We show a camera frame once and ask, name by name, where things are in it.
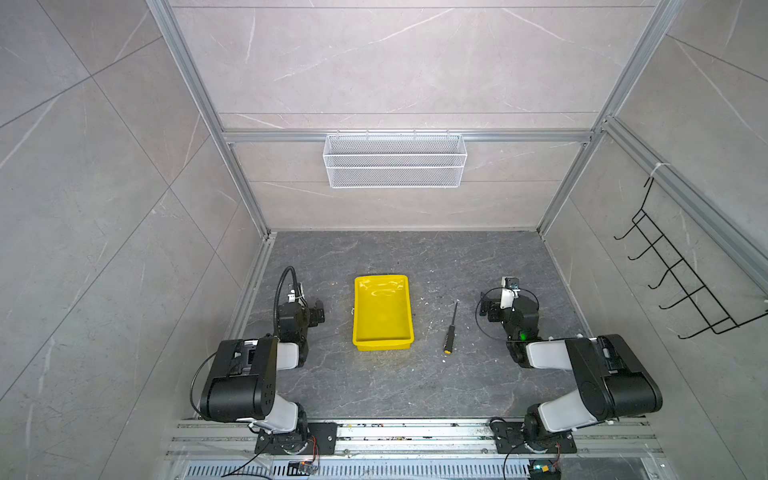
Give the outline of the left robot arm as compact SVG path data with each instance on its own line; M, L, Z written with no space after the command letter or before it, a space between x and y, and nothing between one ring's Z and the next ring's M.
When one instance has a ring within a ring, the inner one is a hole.
M305 453L313 443L306 411L278 394L277 373L304 366L308 331L325 321L323 303L287 302L274 313L274 334L219 344L206 360L210 370L191 404L204 420L247 424L259 449Z

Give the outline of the yellow plastic bin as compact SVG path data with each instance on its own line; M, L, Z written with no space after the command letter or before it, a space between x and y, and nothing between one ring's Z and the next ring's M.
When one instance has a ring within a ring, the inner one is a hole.
M354 281L353 344L361 352L407 350L414 342L409 280L369 275Z

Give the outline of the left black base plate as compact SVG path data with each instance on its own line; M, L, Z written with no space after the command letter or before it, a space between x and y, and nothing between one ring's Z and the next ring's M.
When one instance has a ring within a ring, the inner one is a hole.
M255 453L271 455L333 455L337 437L337 423L310 422L299 425L290 433L258 431Z

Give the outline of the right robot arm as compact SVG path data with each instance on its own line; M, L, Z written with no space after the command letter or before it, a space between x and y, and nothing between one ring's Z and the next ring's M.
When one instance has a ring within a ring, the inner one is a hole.
M662 408L659 386L622 336L545 340L539 336L538 299L499 290L497 299L481 295L476 316L502 326L512 360L523 369L567 371L575 381L573 391L528 408L521 425L525 447L544 452L575 429Z

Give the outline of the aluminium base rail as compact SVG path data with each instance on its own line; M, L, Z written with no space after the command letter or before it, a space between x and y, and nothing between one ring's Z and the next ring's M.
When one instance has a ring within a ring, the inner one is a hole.
M339 425L333 455L255 453L248 427L182 421L172 431L157 479L529 479L531 460L556 462L561 479L673 479L644 418L572 434L575 454L500 454L487 418L322 419ZM288 476L291 461L319 473Z

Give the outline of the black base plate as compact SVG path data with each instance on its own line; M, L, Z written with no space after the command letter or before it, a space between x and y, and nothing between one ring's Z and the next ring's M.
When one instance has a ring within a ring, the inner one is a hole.
M290 433L258 431L255 453L271 455L333 455L337 437L337 423L310 422L299 425Z
M575 454L577 447L570 432L539 431L525 421L492 418L488 426L500 454Z

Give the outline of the small electronics board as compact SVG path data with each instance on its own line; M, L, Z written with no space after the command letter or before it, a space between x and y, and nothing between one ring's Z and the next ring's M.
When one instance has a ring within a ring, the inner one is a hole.
M287 465L288 476L311 476L319 473L319 466L311 461L291 461Z

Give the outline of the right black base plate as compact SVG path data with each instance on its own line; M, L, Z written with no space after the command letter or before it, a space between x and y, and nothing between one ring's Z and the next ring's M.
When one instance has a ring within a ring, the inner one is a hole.
M488 426L500 454L575 454L577 447L570 432L539 431L525 421L492 418Z

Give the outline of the black yellow screwdriver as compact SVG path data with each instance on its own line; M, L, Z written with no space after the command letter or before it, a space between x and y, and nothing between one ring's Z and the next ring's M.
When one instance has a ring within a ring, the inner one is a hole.
M453 314L452 314L452 318L451 318L451 323L450 323L450 325L448 327L448 330L447 330L447 333L446 333L446 337L445 337L445 341L444 341L443 352L446 355L450 355L450 354L453 353L454 342L455 342L455 334L456 334L456 317L457 317L457 313L458 313L458 304L459 304L459 301L456 300L455 303L454 303L454 309L453 309Z

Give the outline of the green connector box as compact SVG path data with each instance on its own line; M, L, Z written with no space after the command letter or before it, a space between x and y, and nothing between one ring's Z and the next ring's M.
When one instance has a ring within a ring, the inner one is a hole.
M562 472L556 462L538 459L529 462L530 480L560 480Z

